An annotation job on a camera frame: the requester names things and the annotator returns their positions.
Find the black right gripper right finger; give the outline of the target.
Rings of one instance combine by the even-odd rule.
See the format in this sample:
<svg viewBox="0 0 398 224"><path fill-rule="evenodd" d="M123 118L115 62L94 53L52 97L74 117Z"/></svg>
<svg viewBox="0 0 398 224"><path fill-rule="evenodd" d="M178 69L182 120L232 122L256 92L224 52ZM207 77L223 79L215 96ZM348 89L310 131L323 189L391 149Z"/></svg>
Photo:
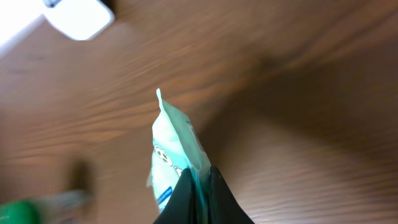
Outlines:
<svg viewBox="0 0 398 224"><path fill-rule="evenodd" d="M254 224L239 206L216 166L210 168L209 185L208 209L211 224Z"/></svg>

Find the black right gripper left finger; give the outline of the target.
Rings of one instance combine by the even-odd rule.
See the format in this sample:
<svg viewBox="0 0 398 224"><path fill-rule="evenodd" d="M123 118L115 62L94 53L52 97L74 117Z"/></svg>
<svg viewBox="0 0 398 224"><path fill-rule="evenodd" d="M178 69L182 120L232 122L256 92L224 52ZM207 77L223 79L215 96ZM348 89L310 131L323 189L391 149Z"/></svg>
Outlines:
<svg viewBox="0 0 398 224"><path fill-rule="evenodd" d="M171 198L154 224L196 224L195 184L189 168L184 169Z"/></svg>

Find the teal wipes packet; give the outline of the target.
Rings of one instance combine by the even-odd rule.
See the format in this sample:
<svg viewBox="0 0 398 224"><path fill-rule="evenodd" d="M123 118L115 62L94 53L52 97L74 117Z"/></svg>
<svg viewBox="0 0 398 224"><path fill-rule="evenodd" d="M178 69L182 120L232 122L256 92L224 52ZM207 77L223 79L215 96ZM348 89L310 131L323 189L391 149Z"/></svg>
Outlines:
<svg viewBox="0 0 398 224"><path fill-rule="evenodd" d="M158 208L165 209L185 169L193 172L200 205L204 205L210 160L188 116L163 100L159 88L156 95L160 113L152 125L152 167L148 185L153 189Z"/></svg>

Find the green lid jar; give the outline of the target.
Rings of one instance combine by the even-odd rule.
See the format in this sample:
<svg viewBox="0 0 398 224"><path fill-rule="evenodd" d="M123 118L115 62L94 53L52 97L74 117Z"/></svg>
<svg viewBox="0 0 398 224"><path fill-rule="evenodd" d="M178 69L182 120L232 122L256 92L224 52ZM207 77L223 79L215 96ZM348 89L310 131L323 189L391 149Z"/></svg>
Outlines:
<svg viewBox="0 0 398 224"><path fill-rule="evenodd" d="M1 205L1 224L81 223L91 202L84 190L70 190Z"/></svg>

